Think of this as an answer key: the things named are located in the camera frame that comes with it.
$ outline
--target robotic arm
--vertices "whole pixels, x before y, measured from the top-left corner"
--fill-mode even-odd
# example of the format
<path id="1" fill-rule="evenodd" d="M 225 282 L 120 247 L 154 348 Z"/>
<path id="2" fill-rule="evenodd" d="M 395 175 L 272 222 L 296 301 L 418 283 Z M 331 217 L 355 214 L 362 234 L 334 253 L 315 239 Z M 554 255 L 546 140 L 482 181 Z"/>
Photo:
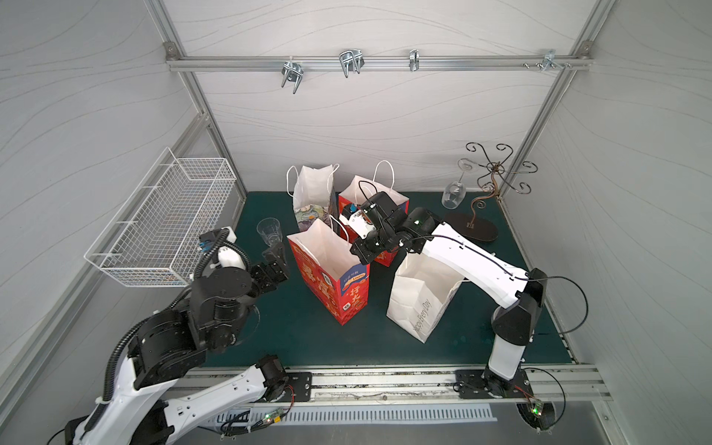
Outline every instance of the robotic arm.
<path id="1" fill-rule="evenodd" d="M 234 345 L 259 297 L 288 279 L 283 244 L 263 252 L 265 262 L 252 266 L 247 255 L 227 241 L 229 236 L 234 237 L 231 229 L 201 237 L 205 255 L 196 278 L 168 308 L 119 341 L 107 365 L 104 395 L 90 416 L 67 424 L 65 443 L 172 444 L 233 406 L 282 395 L 288 375 L 271 355 L 204 391 L 160 400 L 188 370 L 205 362 L 208 351 L 223 352 Z M 221 267 L 202 276 L 211 260 Z"/>
<path id="2" fill-rule="evenodd" d="M 492 317 L 495 340 L 484 379 L 492 394 L 509 389 L 543 306 L 545 281 L 532 280 L 546 275 L 496 258 L 423 207 L 406 214 L 385 192 L 345 207 L 340 220 L 357 233 L 351 253 L 363 264 L 383 251 L 406 248 L 441 261 L 487 292 L 500 307 Z"/>

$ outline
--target black cable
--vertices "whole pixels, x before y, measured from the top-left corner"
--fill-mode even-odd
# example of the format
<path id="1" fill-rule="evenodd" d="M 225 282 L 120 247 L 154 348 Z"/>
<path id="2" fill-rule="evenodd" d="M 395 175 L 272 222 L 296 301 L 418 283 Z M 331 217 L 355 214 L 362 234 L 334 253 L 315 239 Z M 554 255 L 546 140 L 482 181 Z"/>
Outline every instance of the black cable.
<path id="1" fill-rule="evenodd" d="M 215 252 L 215 254 L 213 255 L 212 261 L 213 261 L 213 264 L 215 265 L 215 268 L 221 268 L 221 267 L 222 267 L 222 266 L 220 266 L 220 260 L 218 259 L 218 253 L 217 253 L 217 252 Z"/>
<path id="2" fill-rule="evenodd" d="M 376 188 L 375 184 L 373 184 L 371 181 L 364 181 L 363 179 L 361 179 L 358 182 L 358 189 L 361 191 L 361 194 L 363 195 L 364 199 L 368 199 L 368 198 L 366 197 L 366 193 L 363 191 L 363 188 L 361 187 L 362 182 L 365 182 L 366 184 L 371 184 L 373 186 L 373 189 L 375 190 L 375 192 L 373 194 L 376 194 L 378 192 L 378 189 Z"/>
<path id="3" fill-rule="evenodd" d="M 87 420 L 87 423 L 84 426 L 84 434 L 91 431 L 99 419 L 101 419 L 101 416 L 104 415 L 104 411 L 106 411 L 109 406 L 109 402 L 111 402 L 111 399 L 114 397 L 114 379 L 116 378 L 116 367 L 118 366 L 119 359 L 121 358 L 121 353 L 126 345 L 129 344 L 133 336 L 136 335 L 139 328 L 141 328 L 141 326 L 143 326 L 149 318 L 151 317 L 144 318 L 129 329 L 129 331 L 121 337 L 121 340 L 119 340 L 119 343 L 116 344 L 116 347 L 114 347 L 114 350 L 111 352 L 104 374 L 104 392 L 101 397 L 102 402 L 97 405 L 96 409 L 91 414 L 91 417 Z"/>
<path id="4" fill-rule="evenodd" d="M 220 234 L 218 235 L 217 239 L 213 243 L 213 246 L 208 250 L 205 255 L 200 258 L 200 261 L 198 261 L 198 265 L 195 266 L 195 271 L 193 272 L 193 280 L 196 280 L 200 277 L 203 276 L 203 271 L 205 268 L 208 266 L 210 263 L 211 259 L 213 258 L 213 255 L 220 249 L 225 240 L 227 239 L 227 236 L 230 234 L 229 229 L 221 229 Z"/>
<path id="5" fill-rule="evenodd" d="M 230 234 L 229 229 L 222 229 L 220 230 L 220 234 L 218 235 L 217 239 L 215 240 L 215 243 L 213 246 L 210 248 L 209 251 L 205 253 L 205 255 L 200 258 L 200 261 L 198 262 L 198 265 L 195 268 L 194 272 L 194 279 L 195 278 L 200 278 L 202 276 L 203 270 L 205 267 L 208 265 L 210 260 L 212 259 L 213 255 L 218 251 L 220 247 L 222 247 L 226 241 L 227 236 Z M 230 248 L 235 250 L 240 257 L 243 258 L 243 261 L 245 262 L 245 266 L 249 268 L 250 266 L 250 261 L 249 257 L 247 257 L 247 254 L 242 251 L 241 248 L 238 246 L 235 246 L 232 243 L 229 243 Z M 180 303 L 184 298 L 188 296 L 191 292 L 191 286 L 188 285 L 181 290 L 180 294 L 171 302 L 170 305 L 166 308 L 167 310 L 175 308 L 175 306 Z M 133 338 L 134 335 L 136 335 L 136 332 L 143 326 L 144 323 L 146 323 L 149 320 L 150 317 L 146 317 L 140 322 L 136 323 L 131 329 L 126 332 L 123 337 L 121 337 L 121 340 L 119 340 L 119 343 L 116 344 L 116 347 L 114 347 L 114 350 L 111 352 L 111 355 L 109 356 L 108 363 L 106 364 L 106 371 L 104 374 L 104 392 L 102 394 L 102 402 L 97 405 L 97 407 L 94 409 L 92 412 L 91 416 L 89 417 L 89 420 L 87 420 L 87 423 L 84 427 L 84 434 L 87 432 L 91 431 L 94 426 L 96 426 L 97 422 L 101 419 L 101 417 L 104 415 L 104 412 L 108 408 L 109 402 L 111 402 L 112 398 L 114 397 L 114 379 L 116 378 L 116 368 L 119 363 L 119 359 L 121 358 L 121 354 L 123 353 L 124 348 L 129 344 L 131 339 Z"/>
<path id="6" fill-rule="evenodd" d="M 192 290 L 192 288 L 190 287 L 190 285 L 185 286 L 183 288 L 183 290 L 180 291 L 178 296 L 171 302 L 171 304 L 168 305 L 166 310 L 175 308 L 178 305 L 178 303 L 180 303 L 184 298 L 186 298 L 188 296 L 188 294 L 190 293 L 191 290 Z"/>
<path id="7" fill-rule="evenodd" d="M 518 280 L 523 280 L 523 281 L 545 281 L 545 280 L 550 280 L 550 279 L 552 279 L 552 278 L 560 278 L 560 279 L 562 279 L 562 280 L 566 280 L 566 281 L 569 281 L 569 282 L 573 283 L 573 285 L 576 286 L 576 287 L 581 291 L 581 296 L 583 297 L 583 302 L 584 302 L 584 304 L 586 305 L 586 312 L 584 313 L 583 319 L 581 319 L 581 321 L 579 322 L 579 324 L 577 324 L 575 327 L 573 327 L 573 328 L 571 328 L 571 329 L 569 329 L 569 330 L 564 330 L 564 331 L 562 331 L 562 332 L 560 332 L 560 333 L 535 333 L 534 335 L 563 335 L 563 334 L 570 334 L 570 333 L 574 332 L 575 330 L 577 330 L 578 328 L 580 328 L 581 326 L 583 326 L 583 324 L 586 323 L 586 319 L 588 319 L 589 308 L 588 308 L 588 298 L 586 297 L 586 292 L 584 292 L 583 289 L 581 289 L 581 286 L 579 286 L 578 283 L 576 283 L 575 281 L 573 281 L 571 278 L 566 278 L 565 276 L 555 275 L 555 276 L 550 276 L 550 277 L 547 277 L 547 278 L 530 279 L 530 280 L 523 280 L 522 278 L 517 278 L 517 279 L 518 279 Z"/>
<path id="8" fill-rule="evenodd" d="M 564 398 L 564 406 L 561 408 L 561 414 L 559 414 L 558 419 L 556 419 L 556 420 L 554 421 L 554 423 L 552 423 L 551 425 L 549 425 L 549 427 L 547 428 L 547 429 L 549 429 L 549 428 L 551 428 L 552 426 L 554 426 L 554 425 L 556 425 L 557 423 L 559 423 L 559 421 L 561 420 L 561 418 L 564 417 L 564 412 L 566 411 L 566 393 L 564 392 L 564 387 L 561 386 L 561 383 L 559 383 L 559 381 L 557 380 L 557 378 L 554 377 L 554 374 L 552 374 L 551 372 L 548 372 L 547 370 L 542 370 L 542 369 L 540 369 L 540 368 L 531 367 L 531 366 L 524 367 L 524 368 L 522 368 L 522 370 L 536 370 L 536 371 L 546 372 L 547 374 L 549 374 L 549 376 L 550 376 L 551 378 L 554 379 L 554 382 L 556 382 L 556 384 L 558 384 L 558 385 L 559 385 L 559 388 L 561 389 L 561 396 Z"/>
<path id="9" fill-rule="evenodd" d="M 528 282 L 528 281 L 546 281 L 546 280 L 551 280 L 551 279 L 553 279 L 553 278 L 560 278 L 560 279 L 562 279 L 562 280 L 566 280 L 566 281 L 569 281 L 569 282 L 573 283 L 573 285 L 576 286 L 576 287 L 578 288 L 578 290 L 581 292 L 581 296 L 583 297 L 584 304 L 586 305 L 586 312 L 585 312 L 585 314 L 584 314 L 584 316 L 583 316 L 583 319 L 581 319 L 581 322 L 580 322 L 579 324 L 577 324 L 574 328 L 569 329 L 569 330 L 562 331 L 562 332 L 560 332 L 560 333 L 540 333 L 540 334 L 536 334 L 536 335 L 563 335 L 563 334 L 570 334 L 570 333 L 574 332 L 575 330 L 577 330 L 578 328 L 580 328 L 581 326 L 583 326 L 584 323 L 586 323 L 586 320 L 588 319 L 588 313 L 589 313 L 588 297 L 586 296 L 586 292 L 583 291 L 583 289 L 581 288 L 581 286 L 579 286 L 578 283 L 576 283 L 575 281 L 573 281 L 571 278 L 567 278 L 567 277 L 565 277 L 565 276 L 560 276 L 560 275 L 550 276 L 550 277 L 546 277 L 546 278 L 519 278 L 518 276 L 515 276 L 513 273 L 511 273 L 510 271 L 508 271 L 507 269 L 505 269 L 504 267 L 502 267 L 502 265 L 501 265 L 500 263 L 498 263 L 497 261 L 495 261 L 495 260 L 494 260 L 493 258 L 491 258 L 490 256 L 485 255 L 484 253 L 482 253 L 482 252 L 480 252 L 480 251 L 477 251 L 477 250 L 471 248 L 470 246 L 467 246 L 464 242 L 459 241 L 459 240 L 457 240 L 457 239 L 455 239 L 455 238 L 451 238 L 450 236 L 445 236 L 445 235 L 417 236 L 417 237 L 415 237 L 415 238 L 411 238 L 410 241 L 415 241 L 415 240 L 417 240 L 417 239 L 428 239 L 428 241 L 432 241 L 432 239 L 430 239 L 431 237 L 445 238 L 445 239 L 449 239 L 450 241 L 454 241 L 454 242 L 456 242 L 457 244 L 459 244 L 460 246 L 462 246 L 462 247 L 464 247 L 464 248 L 467 248 L 467 249 L 473 251 L 474 253 L 477 253 L 479 256 L 482 256 L 483 258 L 488 259 L 488 260 L 491 261 L 493 264 L 496 264 L 497 267 L 499 267 L 500 269 L 502 269 L 502 272 L 506 273 L 506 274 L 509 275 L 510 277 L 512 277 L 512 278 L 514 278 L 514 279 L 517 279 L 517 280 L 527 281 L 527 282 Z"/>
<path id="10" fill-rule="evenodd" d="M 246 271 L 249 272 L 250 269 L 252 269 L 252 261 L 250 261 L 250 257 L 247 255 L 247 253 L 244 250 L 242 250 L 242 248 L 240 246 L 233 244 L 230 241 L 223 242 L 223 246 L 231 248 L 238 255 L 240 255 L 240 258 L 242 258 L 242 262 L 245 263 Z"/>
<path id="11" fill-rule="evenodd" d="M 63 429 L 57 431 L 55 434 L 52 434 L 52 437 L 50 437 L 49 440 L 47 441 L 47 445 L 49 445 L 49 443 L 52 442 L 52 439 L 54 439 L 55 437 L 57 437 L 57 434 L 62 433 L 62 432 L 64 432 Z"/>
<path id="12" fill-rule="evenodd" d="M 237 421 L 238 418 L 244 416 L 245 414 L 248 414 L 249 412 L 250 412 L 249 410 L 242 411 L 240 414 L 235 414 L 234 416 L 232 416 L 232 418 L 230 418 L 229 420 L 225 421 L 222 425 L 220 425 L 220 432 L 222 434 L 225 434 L 226 433 L 225 428 L 228 425 L 232 425 L 233 423 L 235 423 Z"/>
<path id="13" fill-rule="evenodd" d="M 262 319 L 262 316 L 260 315 L 260 310 L 257 308 L 257 306 L 254 306 L 254 305 L 247 307 L 248 313 L 249 313 L 249 311 L 252 310 L 252 309 L 254 309 L 254 310 L 257 312 L 257 324 L 255 325 L 255 328 L 252 330 L 252 332 L 250 333 L 250 335 L 248 335 L 247 337 L 243 338 L 242 340 L 236 342 L 233 346 L 242 345 L 242 344 L 245 343 L 247 340 L 250 340 L 250 338 L 252 337 L 252 335 L 254 335 L 254 333 L 257 332 L 257 327 L 260 325 L 260 320 Z"/>
<path id="14" fill-rule="evenodd" d="M 252 433 L 261 429 L 265 429 L 271 425 L 273 425 L 272 422 L 266 424 L 264 423 L 264 421 L 261 420 L 250 426 L 249 429 L 247 429 L 247 426 L 233 426 L 230 429 L 227 429 L 223 434 L 225 434 L 225 437 L 240 436 L 242 434 Z"/>
<path id="15" fill-rule="evenodd" d="M 198 426 L 196 426 L 196 428 L 204 429 L 205 431 L 210 431 L 211 433 L 215 433 L 215 434 L 220 434 L 219 432 L 215 431 L 214 429 L 206 428 L 205 426 L 198 425 Z"/>

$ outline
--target aluminum rail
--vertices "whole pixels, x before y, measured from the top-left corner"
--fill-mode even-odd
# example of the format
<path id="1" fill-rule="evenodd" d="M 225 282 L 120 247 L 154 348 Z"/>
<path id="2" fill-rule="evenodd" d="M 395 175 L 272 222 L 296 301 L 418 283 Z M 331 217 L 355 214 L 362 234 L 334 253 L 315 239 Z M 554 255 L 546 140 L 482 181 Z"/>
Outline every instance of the aluminum rail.
<path id="1" fill-rule="evenodd" d="M 533 365 L 551 372 L 561 383 L 567 401 L 611 401 L 601 375 L 594 365 Z M 483 370 L 484 366 L 417 367 L 296 367 L 312 372 L 311 400 L 300 405 L 423 404 L 423 403 L 513 403 L 525 399 L 460 399 L 453 385 L 455 371 Z M 167 397 L 183 397 L 223 382 L 239 374 L 236 368 L 191 370 L 167 392 Z M 534 395 L 547 402 L 562 400 L 559 385 L 544 372 L 528 372 Z"/>
<path id="2" fill-rule="evenodd" d="M 574 42 L 571 48 L 572 54 L 576 54 L 582 58 L 590 57 L 590 51 L 593 47 L 594 40 L 601 31 L 603 23 L 608 18 L 615 2 L 616 0 L 598 0 L 598 2 L 594 5 L 593 10 L 591 10 L 591 14 L 588 16 L 588 19 L 581 30 L 581 34 L 579 34 L 576 42 Z M 529 131 L 527 131 L 522 144 L 519 146 L 519 150 L 517 151 L 514 159 L 512 159 L 512 163 L 509 167 L 510 171 L 517 172 L 522 166 L 522 163 L 527 159 L 529 153 L 534 148 L 534 145 L 536 145 L 536 142 L 539 140 L 539 136 L 541 136 L 541 133 L 544 131 L 544 127 L 546 127 L 547 122 L 549 122 L 549 119 L 554 113 L 556 106 L 561 101 L 561 98 L 563 98 L 564 93 L 566 93 L 566 90 L 569 88 L 569 85 L 571 85 L 571 81 L 573 80 L 575 74 L 575 70 L 565 70 L 558 74 L 553 85 L 551 85 L 551 89 L 549 90 L 546 99 L 544 99 L 544 103 L 541 105 L 541 109 L 539 109 L 539 113 L 534 119 L 534 123 L 529 128 Z M 504 180 L 509 184 L 515 185 L 516 187 L 516 176 L 516 173 L 506 173 Z M 511 187 L 509 187 L 508 184 L 502 184 L 500 198 L 503 198 L 510 189 Z"/>
<path id="3" fill-rule="evenodd" d="M 544 56 L 420 56 L 420 71 L 491 71 L 491 70 L 533 70 L 539 71 L 538 64 Z M 182 57 L 167 60 L 171 71 L 282 71 L 284 63 L 298 63 L 304 71 L 342 71 L 336 56 L 284 56 L 284 57 Z M 408 56 L 363 57 L 363 71 L 410 71 Z M 556 63 L 564 70 L 587 70 L 593 63 L 590 58 L 556 56 Z"/>

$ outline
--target green work surface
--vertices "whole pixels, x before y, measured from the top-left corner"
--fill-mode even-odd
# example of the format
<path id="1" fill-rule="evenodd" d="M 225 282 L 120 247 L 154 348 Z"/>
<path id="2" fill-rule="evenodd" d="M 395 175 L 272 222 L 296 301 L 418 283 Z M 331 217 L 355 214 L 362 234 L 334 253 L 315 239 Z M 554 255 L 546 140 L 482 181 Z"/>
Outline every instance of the green work surface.
<path id="1" fill-rule="evenodd" d="M 441 193 L 404 192 L 410 198 L 409 209 L 424 206 L 441 216 Z M 469 194 L 457 211 L 469 211 Z M 298 231 L 292 210 L 292 198 L 286 193 L 251 192 L 240 217 L 237 244 L 253 262 L 261 258 L 265 243 L 256 232 L 257 223 L 272 216 L 279 219 L 285 235 Z M 507 223 L 493 199 L 478 216 L 489 219 L 499 229 L 499 237 L 480 244 L 496 252 L 502 260 L 526 268 Z M 238 367 L 257 362 L 267 354 L 277 354 L 285 366 L 316 365 L 456 365 L 487 363 L 494 333 L 490 325 L 496 303 L 472 283 L 463 283 L 428 340 L 421 343 L 386 317 L 391 285 L 402 251 L 390 267 L 371 265 L 368 304 L 341 326 L 304 284 L 288 244 L 289 281 L 261 297 L 257 306 L 260 321 L 252 315 L 244 328 L 240 345 L 223 354 L 212 354 L 204 366 Z M 549 312 L 544 308 L 537 332 L 555 332 Z M 535 338 L 524 355 L 528 363 L 571 363 L 558 335 Z"/>

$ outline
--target white wire basket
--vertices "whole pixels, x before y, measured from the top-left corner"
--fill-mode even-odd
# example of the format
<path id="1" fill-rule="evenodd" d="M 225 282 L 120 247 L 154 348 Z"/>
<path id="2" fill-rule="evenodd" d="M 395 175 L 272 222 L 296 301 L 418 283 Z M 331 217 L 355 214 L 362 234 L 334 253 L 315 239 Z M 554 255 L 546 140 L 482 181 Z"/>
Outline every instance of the white wire basket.
<path id="1" fill-rule="evenodd" d="M 201 256 L 198 238 L 216 228 L 235 179 L 222 157 L 176 158 L 166 149 L 84 258 L 127 287 L 185 286 Z"/>

